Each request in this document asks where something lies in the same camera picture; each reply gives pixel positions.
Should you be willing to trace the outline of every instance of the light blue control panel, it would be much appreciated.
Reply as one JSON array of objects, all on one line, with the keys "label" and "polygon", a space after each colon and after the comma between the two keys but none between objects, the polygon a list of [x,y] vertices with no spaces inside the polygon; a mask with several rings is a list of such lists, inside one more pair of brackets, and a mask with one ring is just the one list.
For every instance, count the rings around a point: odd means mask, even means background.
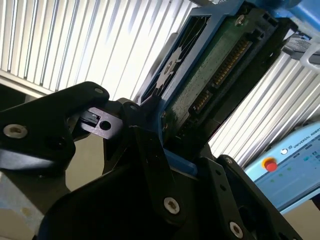
[{"label": "light blue control panel", "polygon": [[[266,160],[276,163],[268,171]],[[302,127],[261,155],[245,172],[282,213],[320,193],[320,122]]]}]

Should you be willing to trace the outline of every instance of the red emergency stop button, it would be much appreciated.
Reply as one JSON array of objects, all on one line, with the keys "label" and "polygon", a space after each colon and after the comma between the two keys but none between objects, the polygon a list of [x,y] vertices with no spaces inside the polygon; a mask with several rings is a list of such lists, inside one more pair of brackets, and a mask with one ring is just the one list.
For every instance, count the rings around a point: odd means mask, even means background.
[{"label": "red emergency stop button", "polygon": [[263,167],[268,171],[268,172],[274,172],[277,170],[277,163],[276,160],[273,157],[266,158],[263,161]]}]

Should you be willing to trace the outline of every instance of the screw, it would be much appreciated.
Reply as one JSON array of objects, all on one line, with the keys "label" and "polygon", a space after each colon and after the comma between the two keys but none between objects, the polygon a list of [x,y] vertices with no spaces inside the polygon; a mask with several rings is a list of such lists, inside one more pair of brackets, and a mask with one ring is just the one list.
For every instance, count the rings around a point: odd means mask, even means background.
[{"label": "screw", "polygon": [[165,209],[171,214],[178,214],[180,212],[180,207],[178,202],[172,197],[166,197],[163,201]]},{"label": "screw", "polygon": [[239,227],[238,224],[236,224],[235,222],[231,221],[229,223],[229,227],[231,232],[238,238],[238,239],[242,239],[244,237],[244,233],[242,232],[241,228]]},{"label": "screw", "polygon": [[166,124],[163,126],[163,128],[162,128],[162,132],[166,131],[167,128],[168,128],[168,124],[166,123]]},{"label": "screw", "polygon": [[130,106],[130,108],[132,108],[132,109],[135,110],[135,111],[138,110],[138,108],[137,108],[135,105],[133,105],[133,104]]},{"label": "screw", "polygon": [[231,160],[229,157],[226,157],[225,160],[226,160],[226,162],[227,162],[228,164],[232,164],[232,163],[233,163],[232,160]]},{"label": "screw", "polygon": [[94,89],[98,94],[103,94],[104,91],[102,91],[100,88],[95,88]]},{"label": "screw", "polygon": [[28,134],[26,127],[19,124],[9,124],[4,127],[3,133],[12,139],[23,139]]},{"label": "screw", "polygon": [[240,15],[240,16],[235,20],[234,25],[235,25],[235,26],[240,26],[240,25],[242,25],[242,24],[244,23],[245,19],[246,19],[246,16],[245,16],[245,15]]}]

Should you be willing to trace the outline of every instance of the green circuit board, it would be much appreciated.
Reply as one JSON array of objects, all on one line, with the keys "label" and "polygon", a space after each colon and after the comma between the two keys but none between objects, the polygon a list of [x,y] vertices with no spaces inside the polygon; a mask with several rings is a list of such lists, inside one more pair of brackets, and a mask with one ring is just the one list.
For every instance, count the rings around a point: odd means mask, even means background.
[{"label": "green circuit board", "polygon": [[229,17],[222,23],[186,79],[184,86],[166,108],[166,114],[162,120],[162,125],[166,126],[164,140],[183,134],[181,128],[189,117],[189,108],[193,106],[196,111],[201,110],[206,96],[209,96],[203,92],[206,85],[212,83],[218,88],[240,57],[240,54],[233,53],[235,48],[242,50],[243,53],[250,46],[248,41],[242,41],[248,21],[235,25],[236,19],[237,17]]}]

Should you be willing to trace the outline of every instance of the white corrugated panel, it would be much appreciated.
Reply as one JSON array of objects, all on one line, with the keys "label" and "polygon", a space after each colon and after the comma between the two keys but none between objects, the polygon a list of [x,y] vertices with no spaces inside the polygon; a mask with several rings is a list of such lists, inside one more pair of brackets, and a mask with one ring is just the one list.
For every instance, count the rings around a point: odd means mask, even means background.
[{"label": "white corrugated panel", "polygon": [[282,53],[210,141],[241,166],[320,114],[320,75]]},{"label": "white corrugated panel", "polygon": [[188,0],[0,0],[0,83],[40,97],[84,81],[132,99]]}]

